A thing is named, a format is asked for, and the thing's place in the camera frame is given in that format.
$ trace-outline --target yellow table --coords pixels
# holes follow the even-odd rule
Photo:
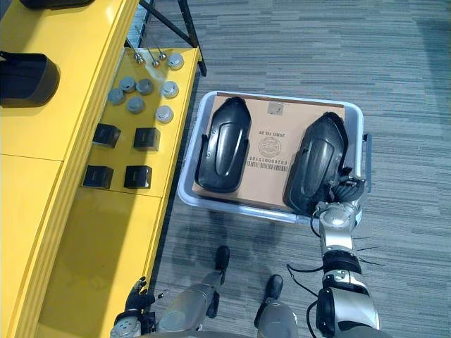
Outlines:
[[[131,286],[139,277],[150,277],[152,273],[199,60],[198,49],[164,51],[168,55],[181,53],[183,68],[172,71],[164,63],[155,70],[144,49],[140,53],[147,65],[137,66],[133,52],[125,50],[113,86],[131,76],[137,81],[151,78],[156,88],[146,96],[126,94],[126,100],[143,98],[146,109],[138,115],[128,112],[126,103],[106,105],[101,122],[115,125],[121,135],[113,149],[92,146],[87,163],[113,168],[111,186],[108,190],[77,190],[47,287],[38,337],[108,337]],[[163,81],[167,80],[179,86],[180,92],[173,99],[160,95]],[[163,105],[174,112],[168,124],[154,118],[155,110]],[[132,147],[137,127],[157,128],[161,135],[158,151]],[[152,168],[149,189],[124,188],[127,165]]]
[[[61,72],[51,100],[1,108],[2,337],[31,337],[94,128],[138,0],[31,11],[15,0],[0,48],[46,54]]]

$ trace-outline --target gray round knob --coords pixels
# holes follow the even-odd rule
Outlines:
[[[178,94],[178,86],[174,81],[167,81],[163,85],[162,94],[167,99],[172,99]]]
[[[144,101],[143,101],[139,96],[132,97],[132,98],[131,98],[130,100],[128,100],[128,102],[127,102],[127,109],[128,109],[128,111],[130,111],[131,113],[139,114],[139,113],[141,113],[145,108],[146,108],[146,104],[144,103]]]
[[[136,90],[141,95],[148,95],[154,91],[154,85],[149,79],[142,79],[138,81],[138,84],[136,85]]]
[[[172,121],[174,113],[168,106],[160,106],[155,112],[155,118],[161,123],[169,123]]]
[[[131,76],[125,76],[119,81],[119,87],[126,93],[131,93],[136,89],[135,79]]]
[[[114,106],[123,103],[125,101],[125,95],[122,89],[113,88],[110,90],[108,93],[108,101],[110,101]]]
[[[168,56],[168,66],[172,70],[181,69],[184,63],[182,54],[174,53]]]

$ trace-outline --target black box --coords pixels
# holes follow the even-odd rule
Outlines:
[[[95,144],[101,144],[114,148],[120,134],[121,130],[114,125],[104,125],[103,123],[99,123],[92,141]]]
[[[150,189],[152,168],[147,165],[127,165],[124,187],[128,189]]]
[[[158,151],[160,132],[155,127],[136,128],[133,147],[142,151]]]
[[[85,187],[110,189],[113,171],[105,165],[89,165],[86,169],[83,185]]]

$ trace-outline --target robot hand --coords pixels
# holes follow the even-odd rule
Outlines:
[[[153,330],[155,313],[150,312],[150,306],[155,303],[155,297],[148,294],[147,289],[142,289],[146,284],[146,277],[141,277],[133,285],[125,301],[125,311],[114,320],[110,338],[140,337]]]
[[[143,311],[155,303],[153,294],[148,294],[147,289],[142,290],[147,284],[146,277],[141,277],[135,285],[133,285],[125,302],[125,311],[139,310]]]

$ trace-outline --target plastic bin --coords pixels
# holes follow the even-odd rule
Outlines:
[[[342,104],[345,106],[345,128],[349,139],[349,146],[345,158],[345,165],[353,168],[353,175],[362,176],[362,147],[364,138],[364,116],[362,111],[355,104],[341,101],[326,101],[316,99],[294,98],[288,96],[271,96],[271,95],[257,95],[239,92],[209,92],[206,94],[199,105],[197,111],[197,120],[192,131],[190,145],[183,161],[183,168],[178,182],[178,196],[182,201],[190,206],[198,206],[208,208],[215,211],[224,211],[228,213],[239,213],[242,215],[250,215],[268,220],[277,220],[296,224],[309,224],[309,218],[303,215],[296,215],[287,211],[278,211],[276,209],[257,208],[255,206],[248,206],[244,204],[237,204],[236,202],[219,201],[209,199],[195,194],[192,191],[192,184],[194,182],[194,174],[196,172],[197,161],[199,159],[199,152],[201,148],[202,134],[206,132],[206,126],[209,122],[213,102],[218,93],[233,94],[236,96],[246,95],[255,97],[265,97],[274,99],[289,99],[296,101],[311,101],[322,102],[325,104]],[[369,173],[371,173],[370,165],[366,166],[367,181]],[[362,219],[362,212],[357,215],[357,222]]]

